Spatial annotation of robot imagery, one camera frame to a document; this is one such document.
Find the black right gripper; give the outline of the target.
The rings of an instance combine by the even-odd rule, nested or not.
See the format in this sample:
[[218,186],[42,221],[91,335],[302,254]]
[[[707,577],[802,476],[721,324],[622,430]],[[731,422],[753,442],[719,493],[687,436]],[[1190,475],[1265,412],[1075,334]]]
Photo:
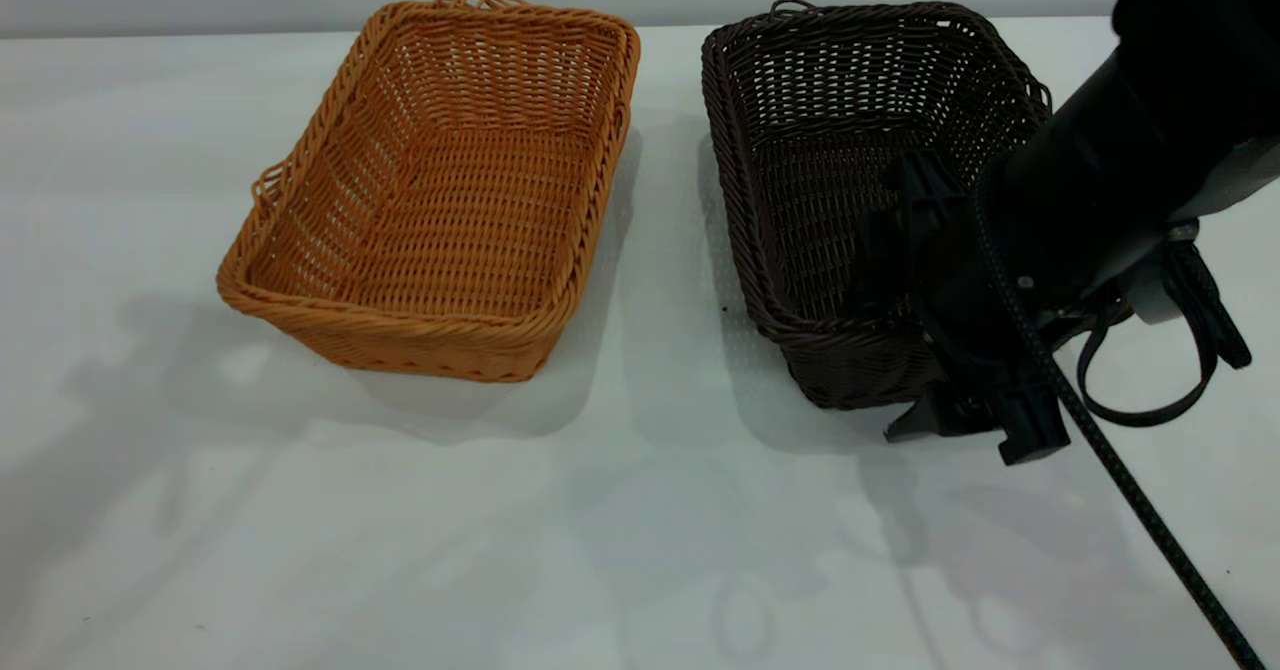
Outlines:
[[1059,400],[1016,333],[986,269],[974,202],[933,152],[897,160],[899,208],[858,222],[856,311],[890,323],[913,311],[945,377],[884,429],[901,443],[1000,429],[1018,465],[1069,446]]

